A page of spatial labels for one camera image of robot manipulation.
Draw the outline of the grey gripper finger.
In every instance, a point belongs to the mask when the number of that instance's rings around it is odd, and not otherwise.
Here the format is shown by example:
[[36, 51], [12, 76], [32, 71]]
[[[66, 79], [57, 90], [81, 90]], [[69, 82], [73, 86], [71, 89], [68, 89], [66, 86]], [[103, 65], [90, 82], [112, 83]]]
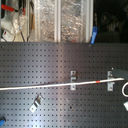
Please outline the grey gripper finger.
[[114, 77], [124, 78], [125, 80], [128, 80], [128, 71], [127, 70], [113, 69], [112, 75]]

